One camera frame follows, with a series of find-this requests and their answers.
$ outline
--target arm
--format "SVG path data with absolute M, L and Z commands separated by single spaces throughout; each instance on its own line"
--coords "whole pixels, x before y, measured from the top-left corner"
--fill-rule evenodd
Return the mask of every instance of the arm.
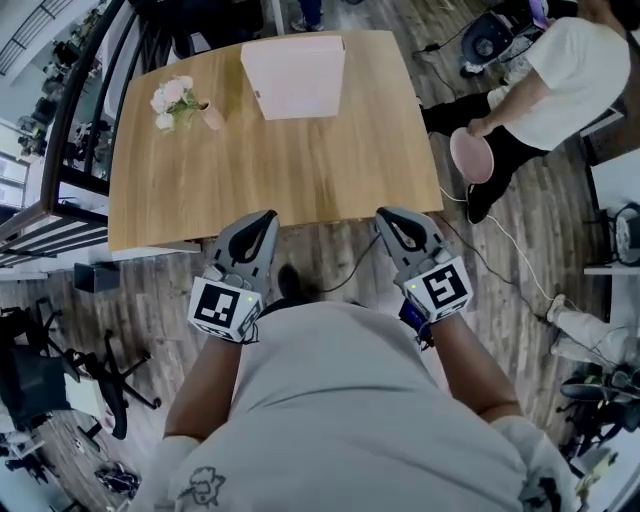
M 238 374 L 242 345 L 216 337 L 207 340 L 178 390 L 164 437 L 205 440 L 226 423 Z
M 431 333 L 456 400 L 487 423 L 522 416 L 509 378 L 459 314 L 432 325 Z
M 498 126 L 520 119 L 549 94 L 549 87 L 535 69 L 512 87 L 505 99 L 482 119 L 472 119 L 467 130 L 474 137 L 489 135 Z

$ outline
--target white t-shirt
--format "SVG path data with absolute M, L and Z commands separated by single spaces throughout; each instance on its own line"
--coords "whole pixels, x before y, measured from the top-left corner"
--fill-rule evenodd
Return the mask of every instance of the white t-shirt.
M 399 320 L 324 302 L 258 325 L 229 421 L 202 444 L 162 441 L 130 512 L 521 511 L 545 478 L 574 510 L 548 437 L 440 391 Z
M 631 72 L 629 44 L 611 28 L 580 18 L 556 21 L 525 56 L 551 92 L 504 127 L 520 142 L 547 151 L 610 107 Z M 511 86 L 489 93 L 492 110 Z

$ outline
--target black pants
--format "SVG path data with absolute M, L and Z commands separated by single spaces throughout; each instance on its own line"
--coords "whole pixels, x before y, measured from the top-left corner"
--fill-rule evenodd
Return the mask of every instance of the black pants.
M 471 94 L 453 103 L 441 103 L 422 111 L 427 131 L 451 136 L 458 128 L 467 126 L 472 119 L 486 117 L 490 112 L 488 93 Z M 494 168 L 491 179 L 473 188 L 473 207 L 489 211 L 506 192 L 511 176 L 524 163 L 536 156 L 544 156 L 548 151 L 523 144 L 511 135 L 504 126 L 493 130 L 485 137 L 493 151 Z

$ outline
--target black cable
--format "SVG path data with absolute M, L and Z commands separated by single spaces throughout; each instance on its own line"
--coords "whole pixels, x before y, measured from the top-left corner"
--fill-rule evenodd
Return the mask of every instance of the black cable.
M 253 329 L 251 329 L 251 341 L 249 341 L 247 344 L 258 343 L 259 341 L 260 341 L 260 328 L 258 327 L 258 322 L 254 322 Z
M 356 270 L 358 270 L 358 267 L 360 266 L 360 263 L 362 263 L 362 260 L 367 255 L 367 253 L 372 249 L 373 244 L 375 244 L 378 241 L 378 238 L 380 238 L 380 236 L 381 236 L 380 233 L 378 233 L 373 238 L 373 240 L 371 240 L 371 242 L 369 242 L 369 245 L 367 246 L 367 248 L 362 252 L 362 254 L 356 260 L 356 264 L 354 265 L 353 270 L 351 271 L 351 274 L 349 274 L 349 276 L 344 281 L 342 281 L 338 286 L 334 286 L 333 288 L 329 288 L 328 290 L 318 290 L 318 293 L 334 292 L 338 288 L 342 288 L 345 284 L 347 284 L 349 282 L 349 280 L 355 275 Z
M 491 272 L 494 276 L 498 277 L 503 283 L 508 284 L 509 286 L 513 286 L 516 291 L 518 292 L 518 295 L 520 297 L 520 299 L 527 305 L 527 307 L 529 308 L 529 311 L 531 312 L 531 314 L 535 317 L 536 320 L 538 320 L 541 323 L 547 324 L 547 320 L 546 318 L 544 318 L 542 315 L 539 315 L 538 313 L 535 312 L 535 310 L 533 309 L 533 306 L 531 305 L 531 303 L 526 299 L 526 297 L 522 294 L 522 290 L 520 289 L 520 286 L 518 286 L 517 283 L 514 283 L 513 281 L 509 281 L 508 279 L 502 277 L 502 275 L 500 275 L 498 272 L 496 272 L 495 270 L 493 270 L 489 264 L 487 263 L 487 260 L 484 259 L 484 256 L 482 256 L 482 254 L 480 254 L 480 252 L 478 251 L 478 249 L 476 249 L 473 245 L 471 245 L 469 242 L 467 242 L 460 233 L 458 233 L 458 231 L 456 231 L 456 229 L 444 218 L 442 217 L 442 215 L 440 215 L 437 212 L 434 212 L 438 218 L 444 222 L 447 226 L 449 226 L 449 229 L 451 229 L 451 231 L 453 231 L 456 236 L 460 239 L 460 241 L 467 246 L 469 249 L 471 249 L 474 253 L 476 253 L 478 255 L 478 257 L 480 258 L 480 260 L 482 261 L 483 265 L 487 268 L 487 270 L 489 272 Z
M 456 92 L 456 90 L 453 87 L 451 87 L 447 82 L 445 82 L 444 79 L 440 76 L 440 73 L 438 73 L 438 69 L 436 68 L 436 65 L 433 62 L 429 61 L 429 60 L 423 60 L 422 62 L 426 62 L 427 64 L 429 64 L 431 66 L 431 68 L 433 69 L 433 72 L 438 77 L 438 80 L 440 80 L 444 85 L 446 85 L 449 88 L 449 90 L 453 94 L 453 99 L 457 100 L 458 99 L 458 93 Z
M 422 50 L 418 50 L 416 52 L 413 52 L 414 55 L 417 55 L 418 53 L 431 53 L 431 52 L 435 52 L 440 50 L 441 48 L 444 48 L 445 46 L 447 46 L 451 41 L 453 41 L 456 37 L 458 37 L 463 30 L 465 30 L 466 28 L 469 27 L 469 25 L 471 25 L 474 21 L 476 21 L 477 18 L 472 19 L 469 23 L 467 23 L 464 27 L 462 27 L 460 30 L 458 30 L 455 34 L 453 34 L 449 39 L 447 39 L 444 43 L 440 44 L 440 43 L 432 43 L 432 44 L 428 44 L 427 46 L 424 47 L 424 49 Z
M 538 320 L 539 322 L 541 322 L 543 324 L 548 324 L 549 323 L 545 317 L 543 317 L 542 315 L 538 315 L 533 310 L 533 307 L 531 306 L 531 303 L 524 297 L 524 295 L 522 294 L 522 290 L 520 289 L 520 287 L 516 283 L 514 283 L 513 281 L 509 281 L 508 279 L 505 279 L 498 272 L 496 272 L 491 267 L 489 267 L 489 265 L 487 264 L 487 261 L 484 259 L 482 254 L 480 254 L 480 252 L 473 245 L 471 245 L 464 238 L 462 238 L 460 233 L 458 233 L 458 231 L 456 231 L 456 229 L 444 217 L 442 217 L 442 215 L 440 215 L 437 212 L 434 212 L 434 213 L 440 218 L 440 220 L 442 220 L 442 222 L 444 222 L 447 226 L 449 226 L 449 229 L 451 229 L 451 231 L 453 231 L 456 234 L 456 236 L 460 239 L 460 241 L 464 245 L 466 245 L 469 249 L 471 249 L 474 253 L 476 253 L 478 255 L 478 257 L 480 258 L 480 260 L 482 261 L 482 263 L 484 264 L 484 266 L 487 268 L 487 270 L 489 272 L 491 272 L 493 275 L 497 276 L 502 282 L 508 284 L 509 286 L 513 286 L 517 290 L 520 299 L 529 307 L 529 311 L 531 311 L 531 314 L 535 317 L 536 320 Z M 606 361 L 610 365 L 616 366 L 616 363 L 614 363 L 610 359 L 607 359 L 606 357 L 604 357 L 604 355 L 602 354 L 602 351 L 598 348 L 598 345 L 600 345 L 600 343 L 602 343 L 609 334 L 611 334 L 612 332 L 615 332 L 615 331 L 617 331 L 619 329 L 626 329 L 626 326 L 616 327 L 615 329 L 611 329 L 593 346 L 593 348 L 588 347 L 584 343 L 581 343 L 578 340 L 573 339 L 571 336 L 567 336 L 567 337 L 568 337 L 568 339 L 570 339 L 576 345 L 580 345 L 582 348 L 584 348 L 585 350 L 588 350 L 592 354 L 595 354 L 597 357 L 599 357 L 600 359 Z M 551 348 L 553 345 L 556 344 L 556 342 L 558 340 L 558 336 L 560 336 L 561 332 L 563 332 L 562 329 L 558 328 L 558 334 L 556 335 L 555 340 L 553 341 L 553 343 L 550 345 L 549 348 Z

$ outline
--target white flower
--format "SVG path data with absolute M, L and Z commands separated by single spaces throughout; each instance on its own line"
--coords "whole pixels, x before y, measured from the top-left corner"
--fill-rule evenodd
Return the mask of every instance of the white flower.
M 182 84 L 182 87 L 184 87 L 185 89 L 193 89 L 193 78 L 191 78 L 190 76 L 179 76 L 176 77 L 176 80 L 178 80 L 178 82 L 180 82 Z
M 156 117 L 156 126 L 161 130 L 173 130 L 173 116 L 171 114 L 160 114 Z
M 169 105 L 175 105 L 182 99 L 184 86 L 179 80 L 171 80 L 164 84 L 162 94 Z
M 167 101 L 164 97 L 164 90 L 160 87 L 154 94 L 151 100 L 151 106 L 158 114 L 162 114 L 167 110 Z

